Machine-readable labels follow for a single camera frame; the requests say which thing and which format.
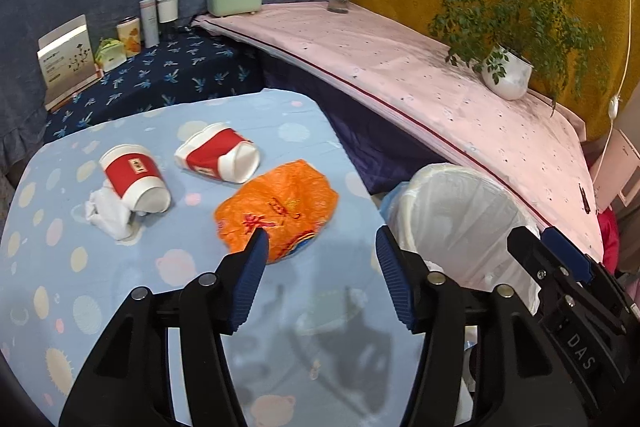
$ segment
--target orange plastic bag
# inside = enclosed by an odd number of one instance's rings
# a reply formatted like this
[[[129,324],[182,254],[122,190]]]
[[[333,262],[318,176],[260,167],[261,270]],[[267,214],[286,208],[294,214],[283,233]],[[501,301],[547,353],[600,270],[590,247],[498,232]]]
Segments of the orange plastic bag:
[[[313,238],[337,202],[326,177],[297,160],[243,185],[214,217],[218,236],[231,252],[244,250],[254,230],[264,229],[269,234],[268,263],[273,263]]]

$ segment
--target red and white paper cup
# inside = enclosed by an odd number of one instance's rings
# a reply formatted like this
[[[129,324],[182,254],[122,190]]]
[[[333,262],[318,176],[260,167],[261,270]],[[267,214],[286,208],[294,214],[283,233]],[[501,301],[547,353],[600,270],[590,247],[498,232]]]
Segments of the red and white paper cup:
[[[258,168],[260,152],[228,125],[213,123],[180,145],[175,161],[210,178],[244,183]]]
[[[153,156],[142,145],[117,145],[100,158],[100,166],[132,212],[164,212],[169,208],[171,194]]]

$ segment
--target book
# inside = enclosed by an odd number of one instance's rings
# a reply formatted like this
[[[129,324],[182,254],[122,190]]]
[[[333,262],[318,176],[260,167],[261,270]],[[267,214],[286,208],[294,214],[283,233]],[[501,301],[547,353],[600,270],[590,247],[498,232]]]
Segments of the book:
[[[39,38],[38,48],[47,110],[98,80],[84,15]]]

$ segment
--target purple cloth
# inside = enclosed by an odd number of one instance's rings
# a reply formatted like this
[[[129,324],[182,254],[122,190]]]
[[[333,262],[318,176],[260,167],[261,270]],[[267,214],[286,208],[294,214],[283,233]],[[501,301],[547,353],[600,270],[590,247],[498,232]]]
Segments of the purple cloth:
[[[329,119],[370,194],[392,190],[420,168],[446,162],[425,144],[369,108],[296,66],[260,52],[267,87],[313,99]]]

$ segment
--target dark blue tablecloth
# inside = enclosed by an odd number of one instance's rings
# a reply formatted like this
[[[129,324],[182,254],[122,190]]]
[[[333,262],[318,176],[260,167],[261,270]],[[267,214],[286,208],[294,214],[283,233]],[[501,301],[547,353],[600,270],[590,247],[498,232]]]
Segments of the dark blue tablecloth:
[[[144,49],[49,114],[45,143],[108,120],[175,103],[257,92],[254,48],[199,28]]]

